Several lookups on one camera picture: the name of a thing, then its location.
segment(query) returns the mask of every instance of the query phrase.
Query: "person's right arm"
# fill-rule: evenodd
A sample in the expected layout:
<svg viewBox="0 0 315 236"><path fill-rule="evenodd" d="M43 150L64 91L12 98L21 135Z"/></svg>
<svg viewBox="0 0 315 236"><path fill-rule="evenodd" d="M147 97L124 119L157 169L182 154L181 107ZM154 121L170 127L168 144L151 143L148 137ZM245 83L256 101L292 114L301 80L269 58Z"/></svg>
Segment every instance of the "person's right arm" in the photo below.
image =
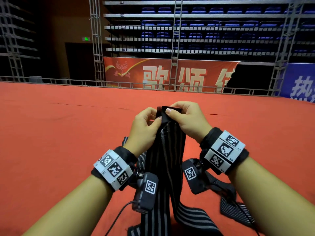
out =
<svg viewBox="0 0 315 236"><path fill-rule="evenodd" d="M199 144L212 129L199 105L177 102L166 113ZM314 236L315 206L248 157L229 175L231 183L266 236Z"/></svg>

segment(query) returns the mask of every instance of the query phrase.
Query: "person's right hand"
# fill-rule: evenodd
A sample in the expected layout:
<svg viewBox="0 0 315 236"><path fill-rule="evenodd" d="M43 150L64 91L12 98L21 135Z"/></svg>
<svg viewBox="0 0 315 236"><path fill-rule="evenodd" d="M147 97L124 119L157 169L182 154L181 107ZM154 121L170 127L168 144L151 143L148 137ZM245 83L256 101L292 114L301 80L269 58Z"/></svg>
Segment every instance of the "person's right hand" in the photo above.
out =
<svg viewBox="0 0 315 236"><path fill-rule="evenodd" d="M182 131L189 137L195 139L199 144L212 129L198 103L179 101L171 105L181 108L182 113L168 108L166 114L179 123Z"/></svg>

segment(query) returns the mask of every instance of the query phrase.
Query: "banner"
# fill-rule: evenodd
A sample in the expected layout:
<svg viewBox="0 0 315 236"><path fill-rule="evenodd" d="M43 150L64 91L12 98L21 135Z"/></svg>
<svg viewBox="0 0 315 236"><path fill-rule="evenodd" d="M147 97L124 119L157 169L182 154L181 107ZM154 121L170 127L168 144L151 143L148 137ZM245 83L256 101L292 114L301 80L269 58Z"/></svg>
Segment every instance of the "banner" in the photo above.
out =
<svg viewBox="0 0 315 236"><path fill-rule="evenodd" d="M315 103L315 64L289 63L280 96Z"/></svg>
<svg viewBox="0 0 315 236"><path fill-rule="evenodd" d="M178 60L172 67L171 83L180 85L177 90L195 92L223 92L236 65L233 61ZM104 57L105 79L109 87L133 87L145 89L166 89L170 83L170 59L142 59Z"/></svg>

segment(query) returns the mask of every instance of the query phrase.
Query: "brown wall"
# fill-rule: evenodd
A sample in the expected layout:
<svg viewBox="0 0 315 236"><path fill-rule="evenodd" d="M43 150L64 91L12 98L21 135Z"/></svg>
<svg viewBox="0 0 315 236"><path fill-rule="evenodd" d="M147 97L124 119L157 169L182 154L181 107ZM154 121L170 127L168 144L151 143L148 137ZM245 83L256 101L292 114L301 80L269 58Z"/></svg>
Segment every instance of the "brown wall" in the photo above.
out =
<svg viewBox="0 0 315 236"><path fill-rule="evenodd" d="M91 37L89 0L37 0L37 6L36 24L43 59L43 77L68 78L65 43L86 43L82 37ZM101 5L101 16L106 12ZM107 34L104 30L106 20L102 17L101 21L104 40Z"/></svg>

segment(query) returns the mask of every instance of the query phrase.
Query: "forearm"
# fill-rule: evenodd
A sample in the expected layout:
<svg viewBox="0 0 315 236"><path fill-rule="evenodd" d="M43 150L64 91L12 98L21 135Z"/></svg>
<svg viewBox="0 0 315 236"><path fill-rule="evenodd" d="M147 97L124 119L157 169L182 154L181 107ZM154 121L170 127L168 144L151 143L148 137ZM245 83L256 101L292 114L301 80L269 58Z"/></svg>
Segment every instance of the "forearm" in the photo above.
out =
<svg viewBox="0 0 315 236"><path fill-rule="evenodd" d="M229 179L266 236L315 235L315 206L252 158Z"/></svg>
<svg viewBox="0 0 315 236"><path fill-rule="evenodd" d="M100 220L112 189L89 176L41 217L23 236L88 236Z"/></svg>

